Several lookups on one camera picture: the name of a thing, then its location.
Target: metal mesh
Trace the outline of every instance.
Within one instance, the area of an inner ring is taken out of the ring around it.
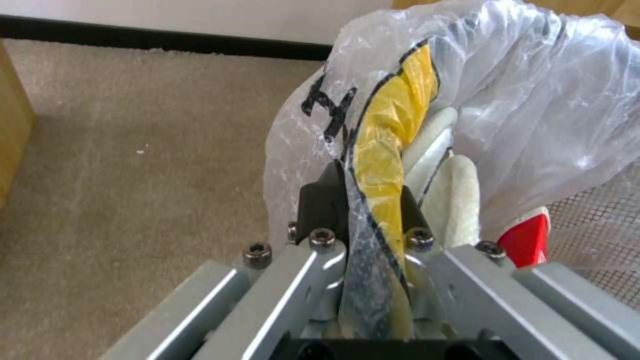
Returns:
[[[640,161],[548,208],[549,257],[640,310]]]

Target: clear plastic bag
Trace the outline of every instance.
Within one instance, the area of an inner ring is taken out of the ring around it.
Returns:
[[[429,64],[410,58],[424,51]],[[286,242],[300,187],[329,161],[345,160],[351,248],[343,332],[407,337],[394,224],[403,174],[402,166],[389,169],[423,121],[447,106],[458,110],[454,151],[477,166],[481,237],[496,240],[512,218],[602,184],[638,157],[639,60],[637,44],[607,17],[556,15],[514,0],[443,1],[351,21],[269,132],[264,198],[273,246]],[[364,157],[380,165],[358,178],[349,159],[367,133],[363,118],[385,84],[405,75],[404,90],[386,95],[388,111],[378,109],[370,144],[381,151]],[[363,196],[372,184],[390,191]],[[388,206],[376,217],[380,203]]]

